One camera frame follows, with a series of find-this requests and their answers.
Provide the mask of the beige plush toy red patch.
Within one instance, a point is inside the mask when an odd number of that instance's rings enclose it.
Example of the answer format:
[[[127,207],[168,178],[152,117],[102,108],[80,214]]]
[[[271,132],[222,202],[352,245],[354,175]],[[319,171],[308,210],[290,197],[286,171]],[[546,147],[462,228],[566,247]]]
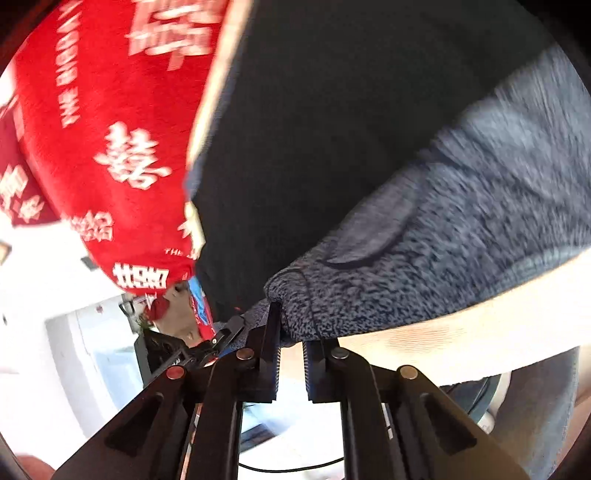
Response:
[[[160,333],[179,338],[188,347],[194,347],[204,338],[198,331],[190,299],[188,283],[178,282],[153,300],[148,308],[148,319]]]

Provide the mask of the person's legs in jeans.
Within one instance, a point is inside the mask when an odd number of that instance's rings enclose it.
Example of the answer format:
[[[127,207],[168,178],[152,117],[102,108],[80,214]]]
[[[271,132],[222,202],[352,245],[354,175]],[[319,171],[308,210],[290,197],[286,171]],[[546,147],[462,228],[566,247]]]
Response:
[[[532,479],[559,463],[579,384],[579,349],[513,372],[442,388]]]

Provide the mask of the red sofa cover white characters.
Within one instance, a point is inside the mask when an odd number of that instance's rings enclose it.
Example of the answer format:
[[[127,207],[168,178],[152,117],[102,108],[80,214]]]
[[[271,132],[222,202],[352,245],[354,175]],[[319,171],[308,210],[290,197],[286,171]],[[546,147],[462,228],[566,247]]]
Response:
[[[13,58],[18,161],[1,204],[30,229],[2,277],[10,322],[35,325],[193,274],[186,152],[228,3],[21,1]]]

